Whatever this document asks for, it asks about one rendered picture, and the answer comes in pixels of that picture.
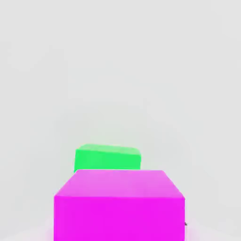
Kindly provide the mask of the small magenta cube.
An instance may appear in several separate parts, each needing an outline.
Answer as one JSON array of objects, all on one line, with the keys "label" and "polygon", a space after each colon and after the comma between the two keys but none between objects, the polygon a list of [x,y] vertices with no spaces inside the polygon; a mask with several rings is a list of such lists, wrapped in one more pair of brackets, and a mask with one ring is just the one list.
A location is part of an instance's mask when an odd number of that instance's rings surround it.
[{"label": "small magenta cube", "polygon": [[185,198],[160,170],[78,170],[54,197],[54,241],[185,241]]}]

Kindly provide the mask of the small green cube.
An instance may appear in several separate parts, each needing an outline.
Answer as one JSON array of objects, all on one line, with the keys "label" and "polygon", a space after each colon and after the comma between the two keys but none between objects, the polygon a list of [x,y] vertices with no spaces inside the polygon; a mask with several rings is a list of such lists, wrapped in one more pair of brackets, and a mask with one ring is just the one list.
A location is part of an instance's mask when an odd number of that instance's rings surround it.
[{"label": "small green cube", "polygon": [[74,171],[79,169],[140,169],[141,153],[132,147],[85,144],[76,149]]}]

